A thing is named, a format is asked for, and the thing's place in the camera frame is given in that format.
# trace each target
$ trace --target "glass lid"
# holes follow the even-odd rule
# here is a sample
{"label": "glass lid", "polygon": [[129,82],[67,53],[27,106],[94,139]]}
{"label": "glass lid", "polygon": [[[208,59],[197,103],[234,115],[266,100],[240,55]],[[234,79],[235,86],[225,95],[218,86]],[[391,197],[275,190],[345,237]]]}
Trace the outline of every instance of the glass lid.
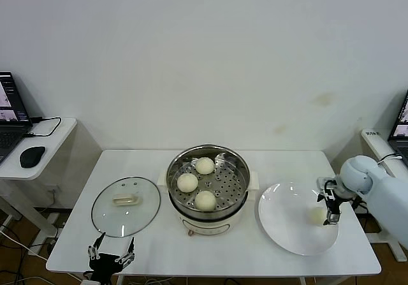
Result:
{"label": "glass lid", "polygon": [[144,229],[160,207],[156,185],[141,177],[120,179],[105,188],[92,206],[92,223],[109,237],[126,237]]}

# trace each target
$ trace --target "cable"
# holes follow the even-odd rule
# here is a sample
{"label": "cable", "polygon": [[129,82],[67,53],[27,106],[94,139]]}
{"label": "cable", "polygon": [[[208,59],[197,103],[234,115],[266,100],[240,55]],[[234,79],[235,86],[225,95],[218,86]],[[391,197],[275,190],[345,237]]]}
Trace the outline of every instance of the cable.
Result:
{"label": "cable", "polygon": [[15,275],[18,275],[18,276],[20,276],[20,277],[21,277],[21,279],[23,279],[23,278],[24,278],[24,276],[23,276],[22,274],[18,274],[17,272],[12,272],[12,271],[9,271],[9,270],[0,270],[0,273],[3,273],[3,272],[6,272],[6,273],[8,273],[8,274],[15,274]]}
{"label": "cable", "polygon": [[383,156],[379,161],[378,161],[378,163],[380,163],[381,161],[384,161],[387,157],[389,157],[389,156],[400,156],[398,153],[390,153],[390,154],[387,154],[386,156]]}
{"label": "cable", "polygon": [[[18,280],[16,283],[18,283],[18,282],[24,282],[25,280],[31,280],[31,279],[40,279],[40,280],[43,280],[44,282],[47,282],[47,283],[49,283],[49,284],[51,284],[51,285],[56,285],[55,283],[53,283],[53,282],[51,282],[51,281],[49,281],[49,280],[47,280],[47,279],[44,279],[43,277],[26,277],[26,278],[24,278],[24,279],[21,279],[21,280]],[[13,284],[14,282],[8,282],[8,283],[2,283],[2,284],[0,284],[0,285],[9,285],[9,284]]]}
{"label": "cable", "polygon": [[379,161],[379,162],[377,163],[377,165],[380,165],[380,164],[383,163],[383,162],[387,162],[387,161],[389,161],[390,159],[402,159],[402,156],[391,156],[391,157],[387,157],[386,159],[383,159],[383,160]]}
{"label": "cable", "polygon": [[[1,225],[3,228],[6,228],[8,231],[10,231],[10,232],[12,232],[15,236],[16,236],[16,238],[17,238],[17,240],[19,241],[19,242],[21,242],[21,239],[20,239],[20,237],[12,230],[12,229],[10,229],[8,226],[5,226],[5,225]],[[17,247],[17,248],[14,248],[14,247],[9,247],[9,246],[7,246],[7,245],[2,245],[2,246],[4,246],[4,247],[6,247],[6,248],[9,248],[9,249],[20,249],[20,263],[18,264],[18,268],[17,268],[17,273],[15,273],[15,280],[14,280],[14,282],[17,282],[18,281],[18,279],[20,278],[20,276],[22,277],[22,278],[24,278],[24,276],[20,273],[20,266],[21,266],[21,263],[22,263],[22,261],[23,261],[23,259],[24,259],[24,252],[23,252],[23,248],[21,248],[21,247]]]}
{"label": "cable", "polygon": [[[23,244],[17,242],[16,240],[12,239],[10,236],[8,236],[7,234],[5,234],[3,231],[0,230],[0,233],[2,233],[5,237],[7,237],[8,239],[10,239],[11,241],[15,242],[17,245],[20,245],[20,246],[22,246],[24,249],[27,249],[28,251],[31,252],[31,250],[30,250],[29,248],[27,248],[25,245],[23,245]],[[45,261],[48,260],[48,259],[42,257],[41,255],[35,254],[35,253],[33,253],[33,252],[31,252],[31,253],[32,253],[33,255],[37,256],[38,258],[41,258],[41,259],[43,259],[43,260],[45,260]],[[82,282],[82,280],[81,280],[79,277],[76,277],[76,276],[73,275],[73,274],[68,274],[68,275],[70,275],[70,276],[72,276],[74,279],[76,279],[76,280]]]}
{"label": "cable", "polygon": [[44,208],[43,210],[40,210],[39,213],[42,213],[42,212],[46,211],[46,209],[50,208],[52,205],[55,204],[55,191],[52,190],[51,192],[52,192],[52,203],[49,206],[47,206],[46,208]]}
{"label": "cable", "polygon": [[[5,237],[7,237],[8,239],[10,239],[12,242],[15,242],[17,245],[20,245],[20,246],[22,246],[24,249],[27,249],[28,251],[31,251],[31,250],[30,250],[29,248],[27,248],[25,245],[23,245],[23,244],[17,242],[16,240],[12,239],[10,236],[8,236],[7,234],[5,234],[3,231],[0,230],[0,233],[2,233]],[[33,253],[33,254],[34,254],[35,256],[37,256],[37,257],[39,257],[39,258],[42,258],[43,260],[47,261],[47,259],[46,259],[46,258],[43,258],[41,255],[38,255],[38,254],[35,254],[35,253]]]}
{"label": "cable", "polygon": [[54,131],[59,127],[59,125],[61,124],[62,118],[61,117],[49,117],[49,118],[43,118],[43,117],[33,117],[31,118],[31,121],[33,123],[37,123],[37,122],[41,122],[41,121],[51,121],[52,119],[58,119],[58,123],[57,125],[54,127],[54,129],[49,132],[49,134],[34,134],[32,132],[27,133],[25,135],[23,135],[23,137],[47,137],[50,136],[52,133],[54,133]]}
{"label": "cable", "polygon": [[234,282],[234,283],[235,283],[235,284],[237,284],[237,285],[241,285],[239,282],[237,282],[236,280],[231,279],[231,278],[227,278],[227,279],[225,279],[225,281],[224,281],[224,285],[227,285],[228,281]]}
{"label": "cable", "polygon": [[174,277],[168,277],[167,279],[164,279],[164,280],[159,280],[159,281],[154,280],[154,279],[150,279],[150,280],[147,280],[147,281],[146,281],[145,285],[148,285],[148,284],[155,284],[155,283],[159,283],[159,284],[161,284],[162,282],[169,281],[169,280],[171,280],[172,278],[174,278]]}
{"label": "cable", "polygon": [[148,279],[146,280],[144,283],[139,283],[139,282],[129,282],[129,285],[137,285],[137,284],[143,284],[143,285],[150,285],[150,284],[156,284],[159,283],[160,285],[162,285],[162,282],[166,282],[169,281],[171,279],[173,279],[174,277],[168,277],[167,279],[163,279],[163,280],[157,280],[157,279]]}

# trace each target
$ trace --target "small object on plate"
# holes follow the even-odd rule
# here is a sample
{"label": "small object on plate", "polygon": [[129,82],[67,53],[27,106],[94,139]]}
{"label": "small object on plate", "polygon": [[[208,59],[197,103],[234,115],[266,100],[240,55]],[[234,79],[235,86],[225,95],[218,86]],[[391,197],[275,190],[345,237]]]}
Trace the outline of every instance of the small object on plate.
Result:
{"label": "small object on plate", "polygon": [[140,197],[134,194],[116,194],[112,198],[113,204],[118,207],[123,205],[136,205],[139,204],[141,200]]}
{"label": "small object on plate", "polygon": [[315,182],[281,182],[270,186],[258,205],[262,227],[278,245],[299,255],[326,252],[336,242],[339,225],[316,226],[310,222],[310,210],[326,209],[316,203],[319,194]]}
{"label": "small object on plate", "polygon": [[23,151],[20,155],[20,165],[22,168],[36,166],[45,152],[45,147],[31,147]]}
{"label": "small object on plate", "polygon": [[210,191],[200,191],[194,199],[194,203],[198,210],[208,212],[215,209],[217,200]]}
{"label": "small object on plate", "polygon": [[198,186],[198,179],[192,173],[183,173],[177,179],[177,187],[183,193],[191,193]]}
{"label": "small object on plate", "polygon": [[309,212],[310,223],[316,226],[323,226],[326,221],[327,211],[324,207],[314,207]]}
{"label": "small object on plate", "polygon": [[208,175],[215,169],[215,164],[209,157],[202,157],[196,162],[196,170],[200,175]]}

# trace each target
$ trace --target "white table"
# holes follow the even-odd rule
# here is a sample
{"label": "white table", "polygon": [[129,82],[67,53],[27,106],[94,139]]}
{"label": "white table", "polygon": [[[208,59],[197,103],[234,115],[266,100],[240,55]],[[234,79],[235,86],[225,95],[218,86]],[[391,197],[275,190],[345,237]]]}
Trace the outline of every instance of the white table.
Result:
{"label": "white table", "polygon": [[[390,129],[364,129],[361,132],[363,139],[378,160],[387,154],[395,153],[387,141],[390,132]],[[401,160],[390,159],[381,164],[390,175],[408,182],[408,168]],[[385,229],[379,233],[367,233],[367,237],[372,244],[388,244],[397,261],[407,261],[407,256],[398,241]]]}
{"label": "white table", "polygon": [[[39,122],[30,132],[46,135],[57,123],[58,120]],[[50,136],[24,138],[0,164],[0,196],[41,230],[33,244],[42,244],[47,237],[55,236],[57,229],[52,223],[56,220],[57,214],[51,214],[48,220],[45,219],[32,207],[29,198],[16,186],[18,184],[16,180],[34,180],[40,176],[76,124],[77,120],[74,118],[63,118],[59,127]],[[21,153],[35,146],[45,147],[40,162],[32,168],[22,168],[20,165]],[[0,209],[9,212],[10,206],[0,201]],[[11,213],[15,219],[19,219],[19,215]],[[40,247],[33,247],[33,252],[38,252]]]}
{"label": "white table", "polygon": [[[54,272],[88,270],[87,246],[100,234],[91,221],[91,208],[97,195],[123,177],[141,176],[157,182],[159,174],[178,153],[170,150],[104,151],[47,261],[47,269]],[[258,172],[261,188],[258,199],[267,187],[277,182],[304,181],[314,186],[317,177],[334,176],[326,156],[320,151],[246,150],[238,153],[252,171]],[[162,196],[156,218],[134,235],[136,259],[121,274],[343,277],[381,271],[350,204],[342,205],[336,244],[326,253],[313,257],[292,254],[274,243],[261,229],[257,207],[258,200],[248,201],[241,221],[230,232],[213,237],[189,237],[170,200]],[[99,251],[121,255],[130,240],[131,237],[105,237]]]}

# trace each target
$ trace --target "wooden floor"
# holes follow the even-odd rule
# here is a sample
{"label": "wooden floor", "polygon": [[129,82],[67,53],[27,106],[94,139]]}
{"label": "wooden floor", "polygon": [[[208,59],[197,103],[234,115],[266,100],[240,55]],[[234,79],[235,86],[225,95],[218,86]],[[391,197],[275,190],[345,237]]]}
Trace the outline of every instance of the wooden floor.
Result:
{"label": "wooden floor", "polygon": [[[57,224],[62,226],[63,222],[68,218],[68,214],[61,214]],[[5,216],[0,214],[0,222],[5,219]],[[362,225],[365,224],[365,219],[360,219]],[[13,221],[9,227],[19,236],[24,245],[29,245],[36,236],[38,229],[27,219]],[[366,232],[379,231],[379,228],[374,220],[369,219],[366,226]],[[10,247],[16,247],[13,242],[6,238],[0,238],[0,244]],[[386,244],[373,245],[374,251],[379,258],[382,266],[382,272],[379,275],[370,277],[351,277],[343,282],[343,285],[408,285],[408,263],[398,263],[395,261],[390,249]],[[47,246],[43,246],[40,255],[48,257]],[[20,263],[20,249],[8,249],[0,246],[0,285],[6,282],[13,282],[15,276],[4,270],[16,272]],[[55,285],[78,285],[79,282],[66,274],[55,274],[45,269],[45,262],[35,256],[25,256],[22,264],[22,274],[24,277],[40,276],[44,277]],[[157,280],[165,279],[162,277],[155,278]],[[125,285],[133,285],[135,283],[144,284],[147,279],[145,277],[126,277]],[[314,284],[313,278],[307,278],[307,284]],[[30,279],[26,281],[26,285],[45,285],[48,284],[40,279]],[[163,285],[185,285],[186,278],[175,277],[168,282],[162,282]],[[298,285],[298,279],[234,279],[226,280],[223,278],[188,278],[188,285]]]}

